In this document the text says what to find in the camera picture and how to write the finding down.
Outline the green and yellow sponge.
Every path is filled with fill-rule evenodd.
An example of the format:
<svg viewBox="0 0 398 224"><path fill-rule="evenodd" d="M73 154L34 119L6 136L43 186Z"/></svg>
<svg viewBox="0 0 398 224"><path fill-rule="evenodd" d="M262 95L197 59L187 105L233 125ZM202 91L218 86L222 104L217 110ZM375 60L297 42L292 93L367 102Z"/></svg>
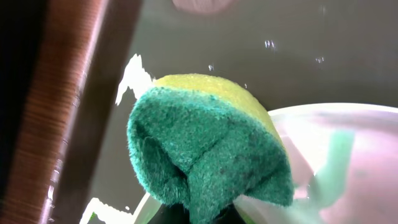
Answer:
<svg viewBox="0 0 398 224"><path fill-rule="evenodd" d="M267 110L221 77L167 75L134 89L127 122L131 164L146 192L210 223L239 196L288 207L287 151Z"/></svg>

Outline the white plate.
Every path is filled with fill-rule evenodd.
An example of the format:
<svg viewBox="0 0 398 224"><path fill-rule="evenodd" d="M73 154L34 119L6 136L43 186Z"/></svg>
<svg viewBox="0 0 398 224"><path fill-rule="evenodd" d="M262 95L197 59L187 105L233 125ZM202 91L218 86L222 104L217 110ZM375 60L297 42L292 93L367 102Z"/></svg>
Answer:
<svg viewBox="0 0 398 224"><path fill-rule="evenodd" d="M287 151L293 202L239 196L210 223L396 223L397 110L325 103L272 111ZM191 223L146 192L129 223Z"/></svg>

